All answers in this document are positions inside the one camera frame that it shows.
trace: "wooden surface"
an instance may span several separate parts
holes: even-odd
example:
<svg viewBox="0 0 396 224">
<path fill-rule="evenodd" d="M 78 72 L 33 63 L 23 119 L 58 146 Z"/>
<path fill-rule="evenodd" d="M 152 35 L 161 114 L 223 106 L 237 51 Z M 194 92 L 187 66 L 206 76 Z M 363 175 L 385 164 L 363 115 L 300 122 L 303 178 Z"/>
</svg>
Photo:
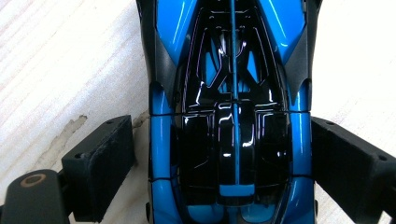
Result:
<svg viewBox="0 0 396 224">
<path fill-rule="evenodd" d="M 393 0 L 324 0 L 313 109 L 396 156 Z M 107 119 L 148 108 L 134 1 L 0 1 L 0 204 L 16 177 L 60 158 Z M 138 165 L 104 223 L 146 223 L 148 123 Z M 318 223 L 351 223 L 320 189 Z M 381 223 L 389 222 L 385 217 Z"/>
</svg>

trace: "wood grain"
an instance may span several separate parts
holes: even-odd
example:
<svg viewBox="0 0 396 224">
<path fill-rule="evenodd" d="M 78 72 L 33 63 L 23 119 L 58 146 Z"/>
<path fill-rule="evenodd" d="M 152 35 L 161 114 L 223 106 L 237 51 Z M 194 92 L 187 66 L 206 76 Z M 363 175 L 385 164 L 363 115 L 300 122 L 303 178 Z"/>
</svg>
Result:
<svg viewBox="0 0 396 224">
<path fill-rule="evenodd" d="M 324 1 L 312 114 L 396 156 L 391 0 Z M 60 158 L 107 119 L 148 108 L 135 1 L 0 1 L 0 204 L 16 177 Z M 148 124 L 104 223 L 146 223 Z M 320 189 L 318 223 L 351 223 Z M 381 223 L 389 222 L 385 217 Z"/>
</svg>

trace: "blue car body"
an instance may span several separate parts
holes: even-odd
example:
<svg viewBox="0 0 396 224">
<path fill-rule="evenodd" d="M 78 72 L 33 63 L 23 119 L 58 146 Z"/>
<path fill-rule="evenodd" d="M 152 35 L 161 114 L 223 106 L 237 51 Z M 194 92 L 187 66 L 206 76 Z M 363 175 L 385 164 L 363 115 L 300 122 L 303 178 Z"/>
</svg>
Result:
<svg viewBox="0 0 396 224">
<path fill-rule="evenodd" d="M 150 223 L 315 223 L 320 1 L 137 0 Z"/>
</svg>

